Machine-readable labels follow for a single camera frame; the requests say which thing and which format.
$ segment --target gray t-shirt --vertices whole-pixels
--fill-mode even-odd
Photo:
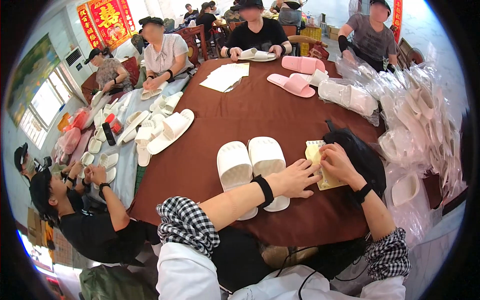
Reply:
[[[353,45],[376,61],[382,61],[388,54],[396,55],[396,42],[393,32],[384,25],[381,32],[376,32],[370,25],[369,16],[356,13],[347,24],[353,28]]]

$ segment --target red banner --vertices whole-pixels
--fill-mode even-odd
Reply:
[[[400,29],[402,28],[402,0],[395,0],[392,14],[392,24],[396,27],[393,31],[393,35],[395,41],[398,43],[398,40],[400,39]]]
[[[80,24],[82,24],[85,35],[87,36],[88,43],[90,43],[90,47],[92,47],[92,49],[97,47],[103,49],[100,37],[95,30],[95,24],[88,14],[87,6],[85,4],[77,6],[77,13],[80,18]]]
[[[100,36],[110,50],[132,37],[128,20],[123,15],[123,9],[117,0],[91,0],[87,4]]]

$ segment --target checkered sleeve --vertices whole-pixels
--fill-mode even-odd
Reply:
[[[163,244],[181,243],[193,247],[208,258],[220,238],[204,211],[185,197],[171,197],[156,207],[162,219],[158,235]]]
[[[373,242],[365,251],[368,275],[374,280],[407,276],[412,269],[405,230],[397,228],[389,235]]]

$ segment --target plastic jar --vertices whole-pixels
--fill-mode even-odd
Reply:
[[[114,114],[109,114],[105,118],[105,122],[108,122],[110,125],[110,129],[112,129],[112,132],[114,135],[119,135],[123,131],[123,124],[115,117]]]

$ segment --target face mask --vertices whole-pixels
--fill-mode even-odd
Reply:
[[[35,161],[30,156],[26,158],[25,170],[28,173],[32,173],[33,171],[35,171]]]

